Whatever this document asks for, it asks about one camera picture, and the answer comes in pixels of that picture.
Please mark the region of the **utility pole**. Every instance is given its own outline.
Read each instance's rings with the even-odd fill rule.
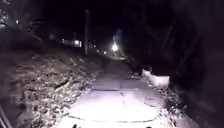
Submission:
[[[85,40],[84,40],[84,51],[85,55],[88,55],[88,25],[89,25],[89,10],[85,10]]]

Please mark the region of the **night sky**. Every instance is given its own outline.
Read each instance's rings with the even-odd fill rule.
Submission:
[[[91,12],[90,23],[92,26],[124,27],[131,24],[130,20],[123,15],[123,10],[128,3],[126,0],[46,0],[44,1],[44,15],[50,23],[80,31],[83,30],[85,23],[84,10],[88,9]],[[164,18],[167,19],[167,16],[169,16],[163,14],[169,7],[167,2],[163,2],[159,6],[149,3],[147,6],[152,20],[160,19],[158,16],[163,17],[161,20],[154,20],[155,23],[162,22]]]
[[[120,1],[105,0],[47,0],[44,14],[48,21],[73,29],[84,26],[84,10],[90,10],[91,24],[116,24],[122,17]]]

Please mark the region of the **road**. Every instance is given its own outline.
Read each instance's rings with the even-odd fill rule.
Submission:
[[[157,119],[164,109],[165,100],[159,92],[129,79],[131,70],[119,61],[110,61],[91,90],[81,95],[70,115],[85,121],[147,122]],[[151,125],[153,128],[199,128],[190,118],[176,119],[172,127]]]

